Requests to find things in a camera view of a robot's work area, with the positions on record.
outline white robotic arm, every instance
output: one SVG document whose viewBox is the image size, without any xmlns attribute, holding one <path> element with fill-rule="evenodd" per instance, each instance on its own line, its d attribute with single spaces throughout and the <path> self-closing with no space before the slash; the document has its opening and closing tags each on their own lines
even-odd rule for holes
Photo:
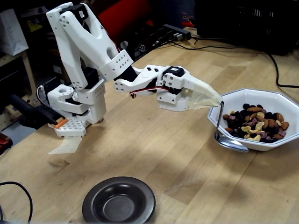
<svg viewBox="0 0 299 224">
<path fill-rule="evenodd" d="M 176 112 L 218 106 L 221 102 L 217 92 L 182 67 L 132 67 L 131 57 L 125 50 L 119 52 L 86 4 L 62 4 L 47 12 L 47 18 L 65 70 L 76 89 L 60 85 L 48 93 L 50 106 L 79 124 L 77 128 L 73 126 L 75 133 L 68 123 L 58 127 L 55 131 L 59 136 L 78 135 L 79 130 L 84 135 L 87 125 L 103 118 L 104 83 L 112 80 L 117 92 L 129 92 L 133 98 L 156 93 L 160 108 Z M 81 59 L 85 69 L 81 69 Z"/>
</svg>

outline white bowl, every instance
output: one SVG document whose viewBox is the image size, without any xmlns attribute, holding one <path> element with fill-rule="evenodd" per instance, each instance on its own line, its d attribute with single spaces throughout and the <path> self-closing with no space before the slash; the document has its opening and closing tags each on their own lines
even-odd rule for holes
<svg viewBox="0 0 299 224">
<path fill-rule="evenodd" d="M 281 93 L 263 90 L 240 89 L 224 94 L 222 98 L 224 101 L 223 114 L 229 114 L 229 112 L 232 110 L 241 111 L 243 110 L 243 104 L 260 104 L 267 112 L 281 113 L 284 117 L 284 121 L 289 122 L 289 127 L 286 130 L 286 136 L 283 139 L 274 143 L 263 143 L 231 136 L 225 130 L 225 128 L 228 126 L 227 122 L 221 118 L 219 131 L 222 134 L 242 143 L 247 148 L 258 151 L 268 151 L 299 137 L 299 105 Z M 219 112 L 220 106 L 212 108 L 208 114 L 208 119 L 214 126 L 217 124 Z"/>
</svg>

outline orange tip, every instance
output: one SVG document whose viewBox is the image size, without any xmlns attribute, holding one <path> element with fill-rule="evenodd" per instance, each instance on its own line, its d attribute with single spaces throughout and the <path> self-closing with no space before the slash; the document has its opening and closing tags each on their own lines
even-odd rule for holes
<svg viewBox="0 0 299 224">
<path fill-rule="evenodd" d="M 57 121 L 57 125 L 52 125 L 53 128 L 60 128 L 62 125 L 65 125 L 67 122 L 69 122 L 69 120 L 66 118 L 66 119 L 63 119 L 63 118 L 59 118 Z"/>
</svg>

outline trail mix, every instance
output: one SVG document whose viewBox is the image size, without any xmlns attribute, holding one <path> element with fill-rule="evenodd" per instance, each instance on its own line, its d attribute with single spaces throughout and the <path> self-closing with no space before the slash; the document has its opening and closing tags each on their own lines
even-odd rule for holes
<svg viewBox="0 0 299 224">
<path fill-rule="evenodd" d="M 261 105 L 244 104 L 243 108 L 240 112 L 223 115 L 228 123 L 225 130 L 232 136 L 266 143 L 285 137 L 289 123 L 284 121 L 282 114 L 267 112 Z"/>
</svg>

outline cashew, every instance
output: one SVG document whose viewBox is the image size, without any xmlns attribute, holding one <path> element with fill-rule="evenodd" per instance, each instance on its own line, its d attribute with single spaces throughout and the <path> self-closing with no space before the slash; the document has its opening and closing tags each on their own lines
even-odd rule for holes
<svg viewBox="0 0 299 224">
<path fill-rule="evenodd" d="M 255 130 L 249 130 L 249 133 L 250 134 L 255 134 L 255 133 L 259 132 L 259 131 L 260 131 L 260 128 L 258 127 Z"/>
<path fill-rule="evenodd" d="M 249 134 L 249 131 L 251 130 L 250 126 L 241 127 L 242 131 L 247 132 Z"/>
<path fill-rule="evenodd" d="M 278 123 L 278 125 L 281 126 L 281 123 L 279 120 L 276 120 L 276 123 Z"/>
<path fill-rule="evenodd" d="M 258 113 L 256 113 L 256 115 L 257 115 L 257 116 L 261 116 L 261 117 L 265 118 L 265 115 L 264 115 L 264 113 L 263 113 L 263 112 L 258 112 Z"/>
<path fill-rule="evenodd" d="M 257 135 L 255 138 L 247 138 L 247 140 L 251 140 L 251 141 L 260 141 L 261 140 L 261 136 Z"/>
<path fill-rule="evenodd" d="M 258 123 L 256 124 L 256 129 L 259 128 L 260 131 L 261 131 L 264 124 L 265 124 L 265 122 L 263 122 L 263 121 L 258 122 Z"/>
</svg>

